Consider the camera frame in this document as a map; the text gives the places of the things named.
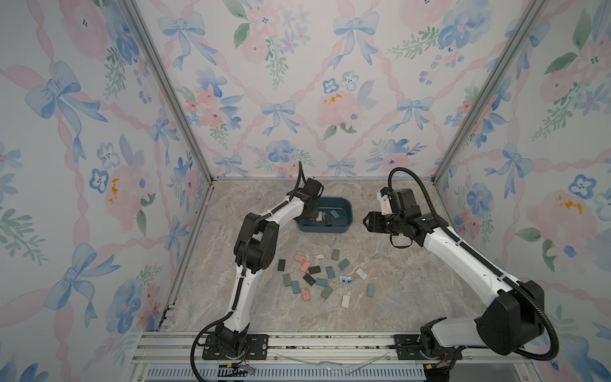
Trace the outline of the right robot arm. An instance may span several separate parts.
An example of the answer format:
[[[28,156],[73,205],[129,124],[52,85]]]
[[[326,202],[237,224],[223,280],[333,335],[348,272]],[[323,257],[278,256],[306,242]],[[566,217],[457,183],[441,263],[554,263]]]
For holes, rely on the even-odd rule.
[[[384,187],[377,194],[380,211],[367,214],[369,232],[406,237],[445,262],[475,291],[485,305],[478,317],[438,318],[420,329],[420,353],[441,358],[463,346],[488,348],[499,355],[522,353],[528,342],[545,334],[551,321],[544,312],[544,291],[535,282],[522,283],[469,246],[435,212],[422,213],[411,189]]]

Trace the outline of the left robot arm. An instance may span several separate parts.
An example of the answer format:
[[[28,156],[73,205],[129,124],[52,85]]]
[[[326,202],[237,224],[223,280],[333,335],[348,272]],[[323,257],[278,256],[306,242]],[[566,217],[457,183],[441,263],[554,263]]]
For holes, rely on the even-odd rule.
[[[316,216],[323,190],[319,181],[302,178],[274,208],[245,216],[233,249],[235,283],[227,311],[205,331],[205,345],[213,353],[227,358],[246,353],[256,286],[275,258],[280,231],[290,221]]]

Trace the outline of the pink eraser lower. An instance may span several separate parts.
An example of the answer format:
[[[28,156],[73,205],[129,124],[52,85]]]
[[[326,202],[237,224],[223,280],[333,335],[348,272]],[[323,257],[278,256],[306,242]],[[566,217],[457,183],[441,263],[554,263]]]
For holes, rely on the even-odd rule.
[[[309,271],[309,268],[311,267],[311,263],[308,261],[304,261],[302,263],[302,267],[300,267],[300,271],[303,273],[307,273]]]

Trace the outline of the teal plastic storage box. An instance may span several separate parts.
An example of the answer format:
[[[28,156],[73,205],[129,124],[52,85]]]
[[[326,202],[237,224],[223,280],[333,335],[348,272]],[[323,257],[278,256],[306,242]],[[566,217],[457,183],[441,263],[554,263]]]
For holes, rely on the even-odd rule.
[[[296,223],[302,232],[345,233],[353,223],[353,207],[343,197],[321,197],[318,199],[318,214],[315,217],[299,218]]]

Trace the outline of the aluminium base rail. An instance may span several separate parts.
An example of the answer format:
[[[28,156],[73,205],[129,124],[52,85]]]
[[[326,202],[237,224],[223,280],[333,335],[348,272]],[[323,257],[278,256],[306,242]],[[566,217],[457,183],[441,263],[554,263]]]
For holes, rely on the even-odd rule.
[[[270,332],[243,361],[189,363],[193,332],[144,334],[125,381],[539,381],[531,361],[467,348],[448,372],[407,350],[407,332]]]

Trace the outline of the white eraser bottom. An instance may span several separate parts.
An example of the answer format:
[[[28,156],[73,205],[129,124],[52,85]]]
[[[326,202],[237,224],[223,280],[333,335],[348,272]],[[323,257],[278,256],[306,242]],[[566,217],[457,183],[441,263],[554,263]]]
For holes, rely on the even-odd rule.
[[[341,307],[348,309],[349,308],[349,303],[350,303],[350,296],[348,294],[344,294],[342,296],[342,301],[341,301]]]

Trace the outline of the blue eraser middle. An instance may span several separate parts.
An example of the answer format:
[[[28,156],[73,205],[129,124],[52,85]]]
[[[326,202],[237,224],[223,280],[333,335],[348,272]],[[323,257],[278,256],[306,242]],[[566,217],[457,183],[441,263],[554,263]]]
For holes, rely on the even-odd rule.
[[[334,279],[336,277],[334,268],[332,266],[326,267],[326,274],[329,279]]]

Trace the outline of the grey-green eraser bottom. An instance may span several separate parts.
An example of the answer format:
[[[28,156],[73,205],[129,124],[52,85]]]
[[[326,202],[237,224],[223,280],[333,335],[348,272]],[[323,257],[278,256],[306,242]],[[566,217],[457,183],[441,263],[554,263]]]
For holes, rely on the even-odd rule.
[[[331,296],[331,294],[334,292],[334,288],[332,286],[327,286],[322,292],[321,292],[321,297],[323,297],[323,299],[328,299],[329,296]]]

